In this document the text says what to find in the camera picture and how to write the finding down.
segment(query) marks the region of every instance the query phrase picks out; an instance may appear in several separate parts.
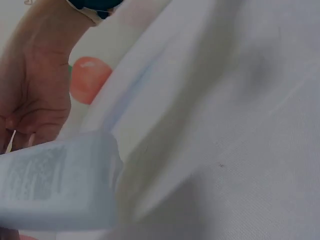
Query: white cloth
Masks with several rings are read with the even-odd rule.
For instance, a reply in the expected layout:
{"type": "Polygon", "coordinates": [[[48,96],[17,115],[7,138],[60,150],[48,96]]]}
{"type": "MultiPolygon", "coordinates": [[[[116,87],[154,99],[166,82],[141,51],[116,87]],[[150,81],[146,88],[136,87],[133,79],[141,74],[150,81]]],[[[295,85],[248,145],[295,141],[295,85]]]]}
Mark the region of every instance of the white cloth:
{"type": "Polygon", "coordinates": [[[170,3],[83,124],[112,129],[122,219],[144,223],[104,239],[320,238],[319,11],[170,3]]]}

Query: teal watch strap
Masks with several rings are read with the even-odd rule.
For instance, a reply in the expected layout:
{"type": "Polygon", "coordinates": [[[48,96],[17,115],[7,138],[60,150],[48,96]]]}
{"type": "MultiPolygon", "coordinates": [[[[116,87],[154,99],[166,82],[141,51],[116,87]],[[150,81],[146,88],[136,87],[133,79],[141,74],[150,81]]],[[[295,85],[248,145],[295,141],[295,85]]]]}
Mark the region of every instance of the teal watch strap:
{"type": "Polygon", "coordinates": [[[96,11],[101,19],[110,15],[110,10],[120,5],[123,0],[68,0],[76,9],[87,8],[96,11]]]}

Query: white plastic bottle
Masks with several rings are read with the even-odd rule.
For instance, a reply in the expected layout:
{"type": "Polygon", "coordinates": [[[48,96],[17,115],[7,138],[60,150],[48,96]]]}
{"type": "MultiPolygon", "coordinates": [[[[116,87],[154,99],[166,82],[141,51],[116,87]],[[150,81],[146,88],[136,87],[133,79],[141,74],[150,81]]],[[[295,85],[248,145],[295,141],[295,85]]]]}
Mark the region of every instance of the white plastic bottle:
{"type": "Polygon", "coordinates": [[[0,227],[108,229],[123,163],[115,138],[93,131],[0,156],[0,227]]]}

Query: hand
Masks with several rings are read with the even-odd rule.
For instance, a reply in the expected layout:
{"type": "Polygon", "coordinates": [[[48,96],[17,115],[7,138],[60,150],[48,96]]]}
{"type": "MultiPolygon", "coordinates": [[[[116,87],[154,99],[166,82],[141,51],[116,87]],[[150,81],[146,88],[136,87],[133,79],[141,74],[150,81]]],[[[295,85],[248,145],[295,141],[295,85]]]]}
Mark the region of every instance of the hand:
{"type": "Polygon", "coordinates": [[[19,233],[16,230],[0,228],[0,240],[19,240],[19,233]]]}
{"type": "Polygon", "coordinates": [[[14,40],[0,59],[2,152],[54,140],[70,112],[68,55],[14,40]]]}
{"type": "Polygon", "coordinates": [[[65,0],[38,0],[23,17],[0,58],[2,153],[14,130],[13,151],[58,136],[71,108],[69,54],[92,25],[65,0]]]}

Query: wrist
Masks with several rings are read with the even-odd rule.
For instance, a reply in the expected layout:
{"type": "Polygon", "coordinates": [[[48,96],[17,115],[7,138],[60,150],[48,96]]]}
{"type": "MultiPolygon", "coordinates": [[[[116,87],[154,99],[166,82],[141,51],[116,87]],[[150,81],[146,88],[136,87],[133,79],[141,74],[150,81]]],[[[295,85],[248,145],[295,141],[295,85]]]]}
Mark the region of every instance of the wrist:
{"type": "Polygon", "coordinates": [[[70,54],[82,35],[94,25],[66,0],[37,0],[18,25],[23,45],[70,54]]]}

